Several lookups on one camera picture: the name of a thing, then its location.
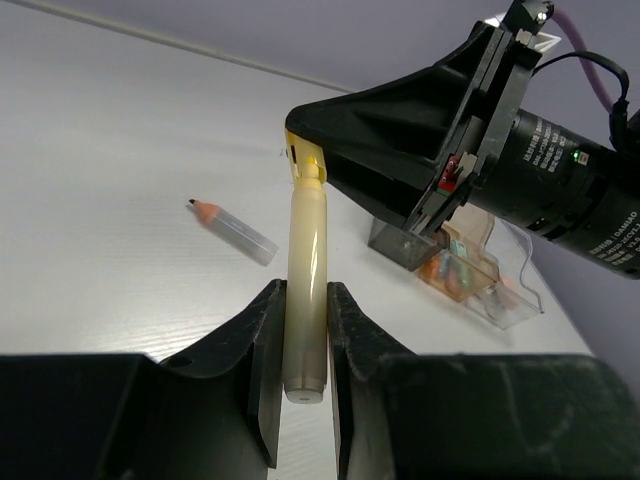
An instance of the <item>black cylinder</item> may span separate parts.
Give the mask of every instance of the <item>black cylinder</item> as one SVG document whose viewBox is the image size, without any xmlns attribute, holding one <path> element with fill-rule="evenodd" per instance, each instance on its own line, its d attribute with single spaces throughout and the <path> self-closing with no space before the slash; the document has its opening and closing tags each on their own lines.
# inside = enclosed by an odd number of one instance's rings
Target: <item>black cylinder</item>
<svg viewBox="0 0 640 480">
<path fill-rule="evenodd" d="M 621 275 L 640 278 L 640 162 L 520 110 L 469 201 Z"/>
</svg>

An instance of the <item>table surface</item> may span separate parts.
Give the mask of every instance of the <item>table surface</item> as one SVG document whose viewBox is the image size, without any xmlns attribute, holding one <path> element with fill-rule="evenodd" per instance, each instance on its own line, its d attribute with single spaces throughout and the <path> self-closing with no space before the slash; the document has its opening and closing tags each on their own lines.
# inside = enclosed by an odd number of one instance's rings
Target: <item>table surface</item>
<svg viewBox="0 0 640 480">
<path fill-rule="evenodd" d="M 0 41 L 0 351 L 160 359 L 286 277 L 283 120 L 334 92 L 6 3 Z M 546 313 L 496 330 L 368 249 L 370 215 L 327 196 L 330 280 L 407 347 L 588 353 L 535 271 Z M 275 241 L 271 265 L 200 228 L 191 197 Z M 284 401 L 270 478 L 334 475 L 331 403 Z"/>
</svg>

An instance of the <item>gray wall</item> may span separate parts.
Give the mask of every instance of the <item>gray wall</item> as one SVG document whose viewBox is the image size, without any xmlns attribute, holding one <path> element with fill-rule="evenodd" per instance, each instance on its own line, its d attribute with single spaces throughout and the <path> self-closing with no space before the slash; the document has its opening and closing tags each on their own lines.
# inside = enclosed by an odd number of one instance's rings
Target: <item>gray wall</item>
<svg viewBox="0 0 640 480">
<path fill-rule="evenodd" d="M 24 0 L 23 3 L 36 3 Z M 466 36 L 476 19 L 509 0 L 51 0 L 94 21 L 179 39 L 220 56 L 269 65 L 347 89 L 369 87 L 430 64 Z M 640 78 L 640 2 L 557 0 L 588 45 Z M 559 33 L 553 25 L 551 33 Z M 612 94 L 615 82 L 607 79 Z M 638 107 L 638 90 L 632 107 Z M 607 144 L 607 118 L 575 60 L 536 77 L 525 107 Z M 640 284 L 536 241 L 535 261 L 594 352 L 640 398 Z"/>
</svg>

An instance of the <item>red component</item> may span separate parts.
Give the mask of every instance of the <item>red component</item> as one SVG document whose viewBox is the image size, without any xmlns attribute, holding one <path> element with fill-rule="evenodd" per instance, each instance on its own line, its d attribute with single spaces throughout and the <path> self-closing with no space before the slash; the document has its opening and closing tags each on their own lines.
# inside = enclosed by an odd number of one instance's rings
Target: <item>red component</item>
<svg viewBox="0 0 640 480">
<path fill-rule="evenodd" d="M 444 171 L 442 172 L 442 176 L 440 177 L 440 181 L 438 182 L 438 188 L 445 190 L 449 193 L 453 193 L 456 189 L 456 177 L 455 172 L 456 168 L 458 168 L 458 164 L 460 163 L 460 158 L 454 155 L 449 157 L 447 164 L 444 167 Z"/>
</svg>

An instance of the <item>table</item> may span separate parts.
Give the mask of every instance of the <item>table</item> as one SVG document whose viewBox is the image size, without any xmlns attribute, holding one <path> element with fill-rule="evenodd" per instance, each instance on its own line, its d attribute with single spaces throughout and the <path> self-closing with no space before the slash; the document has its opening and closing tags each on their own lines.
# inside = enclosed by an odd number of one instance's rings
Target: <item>table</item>
<svg viewBox="0 0 640 480">
<path fill-rule="evenodd" d="M 6 3 L 0 32 L 1 352 L 160 359 L 286 277 L 284 117 L 335 92 Z M 327 196 L 330 280 L 407 347 L 588 353 L 537 273 L 546 313 L 498 331 L 368 249 L 370 215 Z M 275 241 L 271 265 L 200 228 L 191 197 Z M 270 478 L 334 475 L 330 402 L 284 401 Z"/>
</svg>

